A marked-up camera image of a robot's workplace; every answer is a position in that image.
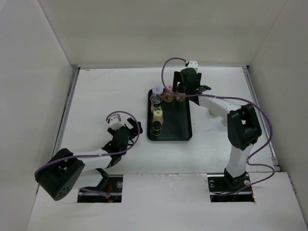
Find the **black cap brown spice bottle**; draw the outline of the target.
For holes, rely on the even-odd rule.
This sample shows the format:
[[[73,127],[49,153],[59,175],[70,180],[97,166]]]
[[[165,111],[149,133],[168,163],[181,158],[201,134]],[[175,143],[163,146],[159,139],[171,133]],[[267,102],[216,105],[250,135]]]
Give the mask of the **black cap brown spice bottle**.
[[[176,101],[178,101],[178,102],[184,102],[185,101],[185,90],[184,90],[184,86],[181,84],[181,83],[179,83],[178,85],[177,85],[177,90],[176,90]]]

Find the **pink cap spice shaker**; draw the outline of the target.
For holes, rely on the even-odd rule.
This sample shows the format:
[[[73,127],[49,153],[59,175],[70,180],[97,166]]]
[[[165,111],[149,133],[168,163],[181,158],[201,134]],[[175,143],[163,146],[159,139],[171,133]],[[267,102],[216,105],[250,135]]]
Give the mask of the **pink cap spice shaker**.
[[[171,94],[172,93],[172,86],[171,85],[166,85],[164,89],[164,93],[162,96],[162,99],[165,103],[171,103],[174,100],[174,96]]]

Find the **clear cap salt grinder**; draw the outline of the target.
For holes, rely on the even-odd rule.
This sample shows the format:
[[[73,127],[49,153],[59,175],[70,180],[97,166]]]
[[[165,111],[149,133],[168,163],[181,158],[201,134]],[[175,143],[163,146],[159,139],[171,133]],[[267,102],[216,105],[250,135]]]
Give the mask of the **clear cap salt grinder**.
[[[152,94],[150,96],[150,103],[151,103],[151,112],[153,113],[155,109],[161,107],[162,97],[159,94]]]

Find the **small dark pepper bottle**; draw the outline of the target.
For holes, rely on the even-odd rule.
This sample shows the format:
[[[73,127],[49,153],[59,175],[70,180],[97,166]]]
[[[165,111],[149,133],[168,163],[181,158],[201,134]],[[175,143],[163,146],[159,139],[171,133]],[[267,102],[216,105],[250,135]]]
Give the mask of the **small dark pepper bottle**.
[[[158,137],[161,134],[161,123],[159,121],[154,121],[152,124],[153,135]]]

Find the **yellow cap spice shaker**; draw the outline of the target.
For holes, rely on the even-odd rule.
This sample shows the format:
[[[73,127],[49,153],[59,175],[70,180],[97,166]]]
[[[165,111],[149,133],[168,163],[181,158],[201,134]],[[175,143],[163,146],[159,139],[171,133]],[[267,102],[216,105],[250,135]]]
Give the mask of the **yellow cap spice shaker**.
[[[161,108],[156,108],[153,111],[153,118],[152,122],[158,121],[161,125],[164,123],[164,118],[163,118],[163,110]]]

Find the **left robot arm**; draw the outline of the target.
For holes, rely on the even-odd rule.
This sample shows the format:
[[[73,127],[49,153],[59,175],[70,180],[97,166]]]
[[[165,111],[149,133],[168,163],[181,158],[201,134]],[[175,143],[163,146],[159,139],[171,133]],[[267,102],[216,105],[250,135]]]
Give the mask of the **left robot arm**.
[[[143,132],[139,121],[131,117],[127,121],[130,128],[115,117],[110,118],[107,131],[112,139],[97,151],[77,154],[67,148],[60,149],[35,172],[36,182],[55,201],[66,197],[72,189],[80,189],[82,195],[110,197],[106,190],[109,181],[106,169],[117,165]]]

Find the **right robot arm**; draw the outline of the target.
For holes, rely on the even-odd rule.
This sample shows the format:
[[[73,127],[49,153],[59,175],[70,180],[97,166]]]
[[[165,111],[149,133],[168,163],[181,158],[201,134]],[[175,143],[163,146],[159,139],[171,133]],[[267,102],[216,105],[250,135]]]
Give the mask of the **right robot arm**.
[[[191,67],[174,72],[172,92],[177,97],[188,98],[198,106],[207,108],[227,122],[231,153],[224,169],[223,185],[232,191],[244,183],[247,158],[262,134],[255,111],[256,105],[238,97],[204,94],[211,88],[200,84],[201,76]]]

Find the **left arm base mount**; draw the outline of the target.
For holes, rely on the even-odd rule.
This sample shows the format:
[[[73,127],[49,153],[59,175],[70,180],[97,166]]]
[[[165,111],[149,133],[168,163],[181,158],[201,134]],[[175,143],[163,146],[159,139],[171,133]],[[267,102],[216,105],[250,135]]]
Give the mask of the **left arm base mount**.
[[[82,177],[91,182],[84,181],[85,186],[78,186],[78,203],[122,202],[123,175],[109,175],[105,170],[98,168],[87,171]]]

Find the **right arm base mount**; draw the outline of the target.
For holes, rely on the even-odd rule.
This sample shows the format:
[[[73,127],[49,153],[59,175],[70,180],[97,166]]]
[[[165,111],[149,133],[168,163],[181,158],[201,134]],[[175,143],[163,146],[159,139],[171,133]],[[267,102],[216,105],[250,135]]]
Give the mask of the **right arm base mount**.
[[[226,170],[207,176],[210,201],[213,203],[254,202],[250,177],[247,172],[233,178]]]

